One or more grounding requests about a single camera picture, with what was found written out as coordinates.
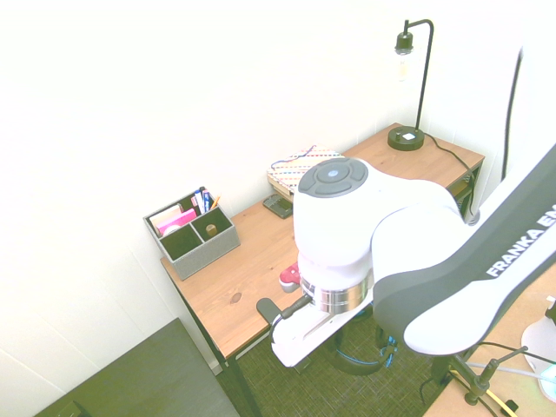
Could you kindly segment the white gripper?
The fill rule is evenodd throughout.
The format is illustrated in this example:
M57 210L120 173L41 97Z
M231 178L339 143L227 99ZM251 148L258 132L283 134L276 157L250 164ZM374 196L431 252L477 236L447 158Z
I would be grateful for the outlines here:
M333 333L361 311L361 306L341 314L329 314L308 305L287 319L276 319L271 348L285 367L295 367Z

